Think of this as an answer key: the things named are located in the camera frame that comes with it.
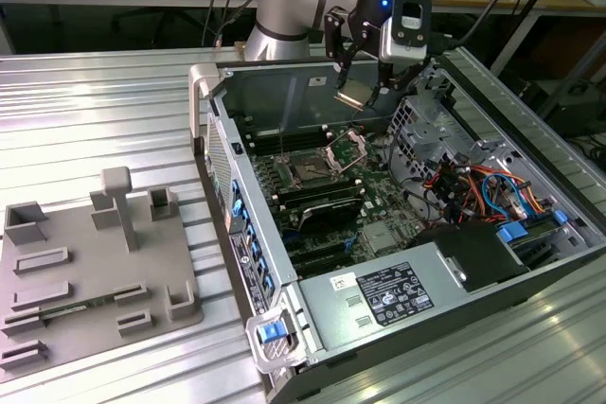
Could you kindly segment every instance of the ribbed metal surface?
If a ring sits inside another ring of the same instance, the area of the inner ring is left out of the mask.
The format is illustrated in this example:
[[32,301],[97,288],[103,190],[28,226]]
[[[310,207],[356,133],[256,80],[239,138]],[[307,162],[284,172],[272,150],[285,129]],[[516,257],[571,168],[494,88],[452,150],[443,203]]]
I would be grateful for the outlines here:
[[157,184],[176,192],[205,313],[200,324],[4,383],[3,403],[265,402],[189,148],[187,70],[209,55],[0,61],[2,220],[14,202],[90,203],[102,168],[128,166],[135,192]]
[[[464,54],[453,59],[474,68]],[[264,402],[187,147],[185,74],[190,64],[209,60],[206,52],[162,51],[0,61],[0,206],[32,199],[45,209],[86,203],[107,164],[130,166],[138,189],[169,184],[179,197],[205,311],[199,325],[3,384],[3,403]],[[502,90],[494,81],[488,86]],[[476,121],[488,137],[490,124]],[[576,166],[568,160],[561,169]],[[604,326],[606,258],[530,302],[305,403],[603,403]]]
[[[449,60],[551,161],[597,209],[606,214],[606,180],[593,165],[546,127],[516,97],[467,51],[457,50]],[[453,92],[456,111],[484,139],[495,137],[496,129],[458,90]]]

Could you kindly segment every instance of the warning label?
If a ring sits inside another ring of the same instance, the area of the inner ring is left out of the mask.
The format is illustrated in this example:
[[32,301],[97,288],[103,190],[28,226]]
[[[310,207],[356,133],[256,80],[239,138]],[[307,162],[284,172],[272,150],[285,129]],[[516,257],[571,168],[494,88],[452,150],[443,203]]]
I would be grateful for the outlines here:
[[387,326],[434,307],[408,262],[360,276],[357,281],[380,325]]

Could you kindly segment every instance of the blue latch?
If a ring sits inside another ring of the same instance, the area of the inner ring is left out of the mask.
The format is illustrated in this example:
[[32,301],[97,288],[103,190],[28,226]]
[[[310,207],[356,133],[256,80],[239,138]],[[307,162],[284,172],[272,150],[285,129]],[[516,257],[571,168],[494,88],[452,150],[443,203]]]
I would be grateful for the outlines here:
[[510,243],[516,238],[527,236],[528,231],[520,221],[514,221],[502,226],[498,234],[506,243]]
[[257,241],[253,241],[253,259],[257,260],[261,254],[261,247],[258,246]]
[[273,324],[260,326],[258,328],[258,335],[261,338],[261,342],[266,344],[285,338],[288,332],[286,331],[286,325],[282,321],[277,321]]
[[270,296],[274,293],[274,280],[272,280],[269,274],[265,276],[265,290],[267,290],[267,294]]
[[568,217],[561,210],[556,210],[555,212],[553,212],[553,218],[555,218],[559,224],[565,224],[566,222],[568,222]]
[[242,199],[238,199],[234,202],[234,206],[231,207],[231,214],[234,217],[239,217],[242,213]]

